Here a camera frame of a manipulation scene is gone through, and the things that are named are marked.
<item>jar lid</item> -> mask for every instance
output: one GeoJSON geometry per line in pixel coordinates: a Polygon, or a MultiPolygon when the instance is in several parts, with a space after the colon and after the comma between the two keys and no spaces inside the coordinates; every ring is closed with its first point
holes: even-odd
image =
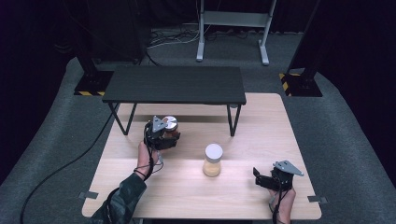
{"type": "Polygon", "coordinates": [[[165,128],[166,131],[173,131],[177,128],[177,119],[175,117],[166,116],[165,118],[163,118],[163,121],[167,124],[165,128]]]}
{"type": "Polygon", "coordinates": [[[210,144],[206,147],[205,154],[208,162],[219,162],[222,156],[222,148],[218,144],[210,144]]]}

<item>wooden tabletop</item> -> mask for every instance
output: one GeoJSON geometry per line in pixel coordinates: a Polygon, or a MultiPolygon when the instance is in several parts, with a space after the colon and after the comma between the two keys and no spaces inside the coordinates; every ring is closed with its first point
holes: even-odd
{"type": "MultiPolygon", "coordinates": [[[[129,135],[113,124],[90,188],[99,195],[96,200],[86,199],[82,214],[90,217],[108,193],[133,172],[147,121],[154,115],[172,115],[178,120],[180,139],[176,147],[163,152],[164,167],[146,181],[148,188],[134,217],[271,219],[270,195],[255,184],[252,169],[270,176],[273,163],[288,160],[304,173],[293,179],[297,197],[291,218],[319,219],[318,203],[307,198],[315,192],[280,96],[246,93],[246,97],[234,137],[226,125],[225,105],[138,105],[129,135]],[[208,177],[202,170],[205,148],[211,143],[224,151],[217,177],[208,177]]],[[[127,122],[131,107],[120,106],[122,122],[127,122]]]]}

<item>sleeve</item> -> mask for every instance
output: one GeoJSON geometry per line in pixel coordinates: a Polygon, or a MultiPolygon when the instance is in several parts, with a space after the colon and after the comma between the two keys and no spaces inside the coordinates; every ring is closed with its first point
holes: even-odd
{"type": "MultiPolygon", "coordinates": [[[[145,182],[135,173],[120,183],[120,188],[115,191],[110,199],[110,215],[112,223],[129,223],[141,196],[146,190],[145,182]]],[[[107,224],[109,214],[107,201],[93,214],[88,223],[107,224]]]]}

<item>metal frame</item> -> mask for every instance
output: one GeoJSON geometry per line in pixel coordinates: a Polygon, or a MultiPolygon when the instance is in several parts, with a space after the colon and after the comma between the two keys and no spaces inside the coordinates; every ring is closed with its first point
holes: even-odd
{"type": "Polygon", "coordinates": [[[199,19],[199,43],[196,61],[201,62],[204,59],[205,47],[205,30],[204,25],[236,25],[250,27],[264,27],[264,34],[259,40],[259,48],[262,56],[262,64],[269,65],[265,42],[271,26],[276,0],[272,0],[270,11],[268,13],[243,13],[243,12],[221,12],[221,11],[205,11],[205,0],[201,0],[201,10],[199,19]]]}

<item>black table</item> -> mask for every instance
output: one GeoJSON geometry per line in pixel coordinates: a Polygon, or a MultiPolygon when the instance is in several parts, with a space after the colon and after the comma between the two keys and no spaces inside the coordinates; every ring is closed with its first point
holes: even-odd
{"type": "Polygon", "coordinates": [[[231,136],[247,102],[238,67],[120,66],[103,96],[124,135],[127,135],[137,104],[227,105],[231,136]],[[134,104],[127,128],[120,123],[114,104],[134,104]],[[236,105],[234,123],[230,106],[236,105]]]}

